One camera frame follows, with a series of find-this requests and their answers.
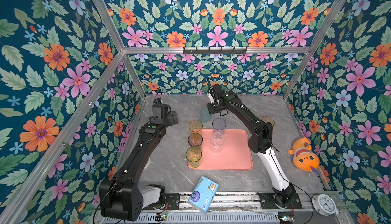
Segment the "pink plastic tray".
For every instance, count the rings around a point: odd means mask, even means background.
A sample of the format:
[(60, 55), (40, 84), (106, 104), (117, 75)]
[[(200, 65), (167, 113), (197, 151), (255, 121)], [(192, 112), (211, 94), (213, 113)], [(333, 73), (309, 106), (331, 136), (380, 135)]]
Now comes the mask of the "pink plastic tray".
[(227, 129), (224, 133), (225, 142), (219, 153), (214, 153), (211, 149), (212, 129), (203, 129), (201, 144), (201, 159), (198, 166), (194, 168), (187, 164), (191, 170), (209, 171), (249, 171), (253, 168), (252, 152), (247, 145), (248, 135), (242, 129)]

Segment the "blue transparent cup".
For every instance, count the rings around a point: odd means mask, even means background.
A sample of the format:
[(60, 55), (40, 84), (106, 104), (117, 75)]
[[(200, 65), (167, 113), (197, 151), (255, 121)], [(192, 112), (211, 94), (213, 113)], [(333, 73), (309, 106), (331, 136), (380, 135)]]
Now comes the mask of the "blue transparent cup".
[(212, 127), (213, 127), (213, 133), (224, 134), (226, 127), (227, 127), (227, 123), (224, 119), (217, 118), (217, 119), (213, 120)]

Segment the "teal frosted cup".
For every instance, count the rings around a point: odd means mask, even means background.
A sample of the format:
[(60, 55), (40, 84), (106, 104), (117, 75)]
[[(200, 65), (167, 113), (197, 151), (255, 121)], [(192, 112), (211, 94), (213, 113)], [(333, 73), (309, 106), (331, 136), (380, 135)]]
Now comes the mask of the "teal frosted cup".
[(200, 121), (203, 124), (206, 124), (210, 121), (210, 119), (211, 119), (211, 114), (209, 113), (208, 107), (203, 106), (200, 112)]

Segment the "yellow plastic cup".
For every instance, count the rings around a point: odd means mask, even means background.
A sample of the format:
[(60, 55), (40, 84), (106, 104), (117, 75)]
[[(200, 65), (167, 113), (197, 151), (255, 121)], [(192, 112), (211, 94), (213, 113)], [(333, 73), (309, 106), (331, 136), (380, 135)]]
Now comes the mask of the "yellow plastic cup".
[(189, 123), (188, 129), (190, 133), (202, 134), (203, 132), (203, 123), (199, 120), (193, 120)]

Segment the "dark grey plastic cup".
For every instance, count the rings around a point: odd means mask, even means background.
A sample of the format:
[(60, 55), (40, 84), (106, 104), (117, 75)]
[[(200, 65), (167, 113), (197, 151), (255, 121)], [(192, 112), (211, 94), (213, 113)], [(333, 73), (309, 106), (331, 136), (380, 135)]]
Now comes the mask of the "dark grey plastic cup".
[(203, 143), (203, 136), (199, 133), (192, 133), (187, 141), (191, 147), (198, 147)]

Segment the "light green tall cup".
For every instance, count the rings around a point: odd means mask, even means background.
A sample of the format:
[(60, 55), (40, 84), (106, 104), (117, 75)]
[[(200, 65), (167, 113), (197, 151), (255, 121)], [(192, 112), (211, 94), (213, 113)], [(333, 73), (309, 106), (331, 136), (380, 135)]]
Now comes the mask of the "light green tall cup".
[(191, 146), (186, 151), (186, 159), (188, 164), (193, 168), (197, 168), (199, 166), (201, 158), (202, 150), (197, 146)]

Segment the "clear transparent cup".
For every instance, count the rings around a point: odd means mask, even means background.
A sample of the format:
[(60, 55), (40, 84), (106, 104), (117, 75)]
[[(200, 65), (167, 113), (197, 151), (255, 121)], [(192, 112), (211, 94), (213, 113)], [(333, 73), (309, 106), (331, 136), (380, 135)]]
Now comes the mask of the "clear transparent cup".
[(210, 138), (211, 150), (212, 152), (218, 154), (222, 151), (223, 145), (225, 143), (225, 138), (222, 133), (215, 132)]

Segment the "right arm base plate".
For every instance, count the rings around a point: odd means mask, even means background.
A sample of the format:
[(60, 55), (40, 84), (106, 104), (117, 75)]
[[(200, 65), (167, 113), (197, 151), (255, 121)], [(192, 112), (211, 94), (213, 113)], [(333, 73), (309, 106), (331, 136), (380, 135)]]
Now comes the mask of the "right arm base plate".
[(302, 209), (302, 204), (298, 194), (293, 198), (284, 199), (275, 193), (257, 193), (260, 198), (262, 209)]

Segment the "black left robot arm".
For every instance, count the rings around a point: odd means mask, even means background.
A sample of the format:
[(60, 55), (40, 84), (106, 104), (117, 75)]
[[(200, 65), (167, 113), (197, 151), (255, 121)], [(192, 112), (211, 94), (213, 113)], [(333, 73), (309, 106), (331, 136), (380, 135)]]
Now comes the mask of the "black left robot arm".
[(139, 189), (142, 172), (153, 151), (157, 148), (166, 129), (178, 124), (175, 111), (162, 116), (151, 116), (139, 130), (139, 137), (130, 156), (119, 170), (99, 186), (100, 213), (103, 217), (135, 222), (147, 207), (161, 207), (166, 203), (166, 191), (162, 185), (150, 184)]

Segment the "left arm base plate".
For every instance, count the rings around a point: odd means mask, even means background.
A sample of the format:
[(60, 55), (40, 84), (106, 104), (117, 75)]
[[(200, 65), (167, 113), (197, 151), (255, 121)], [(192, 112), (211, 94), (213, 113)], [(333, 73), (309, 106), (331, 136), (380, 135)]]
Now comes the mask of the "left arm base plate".
[(167, 193), (164, 199), (159, 200), (155, 204), (147, 206), (144, 208), (144, 210), (179, 210), (180, 197), (181, 195), (179, 193)]

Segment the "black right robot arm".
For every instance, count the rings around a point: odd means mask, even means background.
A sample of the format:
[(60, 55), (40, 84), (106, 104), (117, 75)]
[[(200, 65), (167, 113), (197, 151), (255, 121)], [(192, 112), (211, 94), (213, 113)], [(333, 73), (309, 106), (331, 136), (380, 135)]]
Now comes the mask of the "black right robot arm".
[(241, 101), (238, 95), (232, 90), (223, 91), (217, 83), (208, 84), (207, 104), (208, 112), (221, 114), (223, 111), (233, 113), (250, 131), (251, 137), (247, 144), (250, 150), (256, 153), (265, 165), (271, 178), (274, 202), (280, 208), (289, 207), (296, 199), (297, 193), (294, 185), (280, 166), (272, 144), (273, 125), (265, 122), (253, 114)]

